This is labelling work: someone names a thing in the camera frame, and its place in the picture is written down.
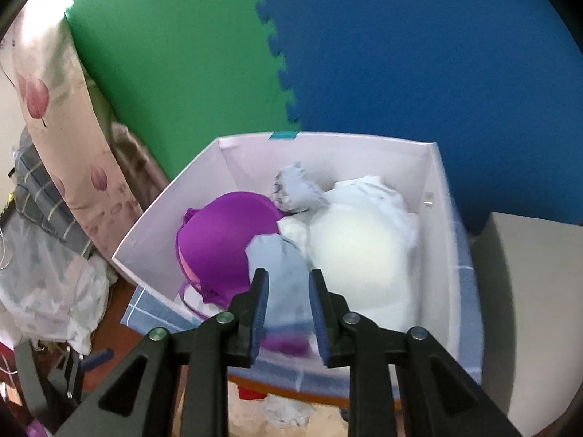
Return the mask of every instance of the white storage box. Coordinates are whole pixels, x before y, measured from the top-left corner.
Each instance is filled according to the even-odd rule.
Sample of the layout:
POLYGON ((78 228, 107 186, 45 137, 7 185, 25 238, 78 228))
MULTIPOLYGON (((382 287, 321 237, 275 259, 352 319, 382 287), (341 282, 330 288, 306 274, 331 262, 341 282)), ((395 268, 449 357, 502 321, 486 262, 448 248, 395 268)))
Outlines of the white storage box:
POLYGON ((148 208, 113 256, 137 284, 184 316, 178 291, 185 278, 176 259, 176 233, 188 208, 227 192, 269 196, 276 174, 301 162, 323 190, 334 182, 381 176, 419 214, 419 325, 457 358, 460 291, 450 194, 437 145, 338 133, 245 134, 215 139, 148 208))

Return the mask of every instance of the brown fabric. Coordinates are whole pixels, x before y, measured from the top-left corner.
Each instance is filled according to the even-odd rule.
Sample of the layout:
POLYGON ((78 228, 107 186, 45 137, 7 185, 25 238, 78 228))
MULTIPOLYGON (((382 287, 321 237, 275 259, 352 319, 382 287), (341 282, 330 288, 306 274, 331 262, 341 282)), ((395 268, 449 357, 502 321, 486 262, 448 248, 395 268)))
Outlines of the brown fabric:
POLYGON ((110 139, 111 150, 132 194, 146 210, 166 188, 168 178, 148 148, 126 125, 113 121, 110 139))

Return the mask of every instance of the white garment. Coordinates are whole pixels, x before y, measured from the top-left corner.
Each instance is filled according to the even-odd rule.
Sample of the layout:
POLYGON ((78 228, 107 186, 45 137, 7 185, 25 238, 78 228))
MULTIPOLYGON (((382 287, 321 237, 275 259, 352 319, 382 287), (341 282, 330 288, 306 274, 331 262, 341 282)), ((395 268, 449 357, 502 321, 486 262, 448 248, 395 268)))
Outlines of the white garment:
POLYGON ((304 168, 299 162, 281 169, 273 187, 271 200, 282 212, 318 210, 328 205, 322 189, 305 178, 304 168))
POLYGON ((18 215, 2 232, 0 248, 10 260, 0 270, 0 302, 16 326, 28 337, 68 341, 88 354, 91 333, 107 307, 105 260, 96 255, 86 260, 18 215))
POLYGON ((198 292, 191 284, 185 287, 183 298, 184 299, 177 296, 177 299, 174 302, 182 304, 184 301, 190 309, 197 311, 199 314, 206 317, 214 317, 224 311, 222 307, 219 307, 216 304, 210 302, 205 303, 205 301, 202 300, 200 292, 198 292))
POLYGON ((380 327, 408 330, 419 308, 417 216, 378 177, 337 182, 324 196, 328 208, 281 219, 281 234, 322 270, 328 290, 342 294, 352 311, 380 327))
POLYGON ((305 426, 316 410, 314 406, 287 397, 269 394, 262 402, 263 414, 276 427, 305 426))

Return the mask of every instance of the red object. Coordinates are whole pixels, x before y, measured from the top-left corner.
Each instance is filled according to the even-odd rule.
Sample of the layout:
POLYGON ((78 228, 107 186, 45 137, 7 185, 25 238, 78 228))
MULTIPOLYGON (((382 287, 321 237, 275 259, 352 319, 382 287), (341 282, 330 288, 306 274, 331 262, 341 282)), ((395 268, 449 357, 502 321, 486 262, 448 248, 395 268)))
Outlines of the red object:
MULTIPOLYGON (((14 352, 9 349, 7 346, 5 346, 4 343, 2 343, 0 341, 0 354, 4 355, 7 358, 14 358, 14 352)), ((2 359, 2 357, 0 357, 0 366, 4 367, 4 360, 2 359)))
POLYGON ((239 399, 241 401, 261 401, 267 397, 267 394, 258 393, 243 386, 237 386, 239 390, 239 399))

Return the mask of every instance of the blue foam mat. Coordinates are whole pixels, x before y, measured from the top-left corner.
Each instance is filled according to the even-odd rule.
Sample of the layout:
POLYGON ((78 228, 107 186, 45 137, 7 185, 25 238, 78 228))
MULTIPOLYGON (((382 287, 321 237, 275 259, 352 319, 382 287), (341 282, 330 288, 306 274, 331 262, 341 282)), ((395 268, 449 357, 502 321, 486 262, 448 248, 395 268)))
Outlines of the blue foam mat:
POLYGON ((583 58, 547 0, 262 0, 303 130, 437 141, 466 227, 583 220, 583 58))

